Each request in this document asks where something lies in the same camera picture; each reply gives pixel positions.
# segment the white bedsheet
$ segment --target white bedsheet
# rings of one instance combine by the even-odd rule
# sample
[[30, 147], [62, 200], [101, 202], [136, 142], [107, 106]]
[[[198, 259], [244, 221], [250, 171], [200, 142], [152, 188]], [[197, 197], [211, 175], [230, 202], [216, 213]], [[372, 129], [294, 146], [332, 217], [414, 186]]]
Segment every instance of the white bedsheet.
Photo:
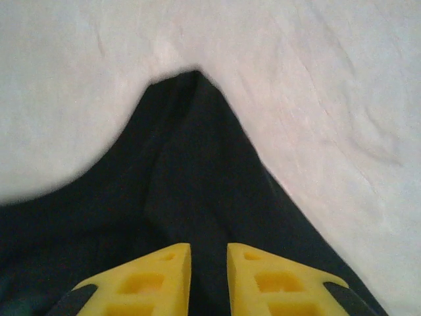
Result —
[[73, 180], [199, 65], [390, 315], [421, 315], [421, 2], [0, 2], [0, 201]]

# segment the wrinkled sheet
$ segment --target wrinkled sheet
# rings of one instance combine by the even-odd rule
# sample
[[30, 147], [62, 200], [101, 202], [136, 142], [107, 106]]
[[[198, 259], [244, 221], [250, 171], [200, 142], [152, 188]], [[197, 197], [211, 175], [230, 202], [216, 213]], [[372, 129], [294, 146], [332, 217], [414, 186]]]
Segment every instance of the wrinkled sheet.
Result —
[[0, 201], [75, 179], [151, 81], [199, 66], [386, 310], [421, 315], [420, 21], [416, 0], [2, 1]]

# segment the white fabric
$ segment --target white fabric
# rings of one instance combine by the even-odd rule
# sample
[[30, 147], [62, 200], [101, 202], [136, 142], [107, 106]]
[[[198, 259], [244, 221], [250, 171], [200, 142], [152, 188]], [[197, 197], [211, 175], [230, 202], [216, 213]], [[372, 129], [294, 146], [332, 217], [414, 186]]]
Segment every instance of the white fabric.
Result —
[[86, 171], [151, 80], [199, 65], [380, 303], [421, 315], [420, 21], [418, 0], [3, 0], [0, 199]]

